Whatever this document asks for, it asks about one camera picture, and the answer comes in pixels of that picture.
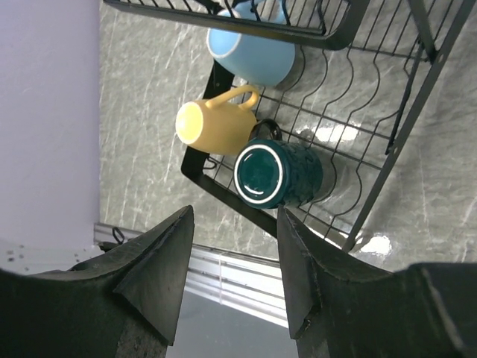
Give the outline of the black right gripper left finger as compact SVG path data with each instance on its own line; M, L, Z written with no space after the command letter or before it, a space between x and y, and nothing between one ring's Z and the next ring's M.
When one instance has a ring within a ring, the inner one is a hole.
M164 357L176 336L194 231L194 210L185 206L66 271L2 271L1 355Z

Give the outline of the black wire dish rack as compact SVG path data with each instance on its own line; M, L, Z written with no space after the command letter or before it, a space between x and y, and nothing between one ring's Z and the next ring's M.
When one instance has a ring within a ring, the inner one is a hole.
M466 18L434 63L419 50L408 2L372 1L350 47L299 47L289 77L256 105L285 140L324 156L318 200L295 213L318 233L337 230L339 245L394 161L353 250L391 265L476 258L476 7L425 6L437 47ZM232 192L233 159L183 164L174 117L216 76L206 29L99 9L102 222L145 231L191 204L198 243L275 257L272 235L189 178L204 167Z

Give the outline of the light blue mug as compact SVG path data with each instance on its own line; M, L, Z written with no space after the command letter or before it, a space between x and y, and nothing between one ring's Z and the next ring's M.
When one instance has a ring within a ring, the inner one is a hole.
M293 43L210 28L206 44L218 64L252 84L276 86L294 65Z

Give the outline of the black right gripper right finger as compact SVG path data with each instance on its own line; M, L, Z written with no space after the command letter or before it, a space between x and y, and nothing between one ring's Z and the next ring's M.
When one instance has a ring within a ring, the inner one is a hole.
M277 216L290 337L300 357L474 357L475 263L389 272Z

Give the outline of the cream yellow mug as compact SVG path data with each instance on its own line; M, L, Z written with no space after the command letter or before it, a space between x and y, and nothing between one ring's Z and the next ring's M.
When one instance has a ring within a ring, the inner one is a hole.
M175 119L177 136L204 153L237 155L257 124L252 107L258 100L258 89L244 85L211 99L187 102Z

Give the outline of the dark green mug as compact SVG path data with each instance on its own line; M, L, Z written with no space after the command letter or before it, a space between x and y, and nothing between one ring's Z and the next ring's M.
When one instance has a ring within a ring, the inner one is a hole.
M307 204L317 196L323 176L318 154L310 147L283 141L282 131L272 119L253 127L233 168L238 196L256 209Z

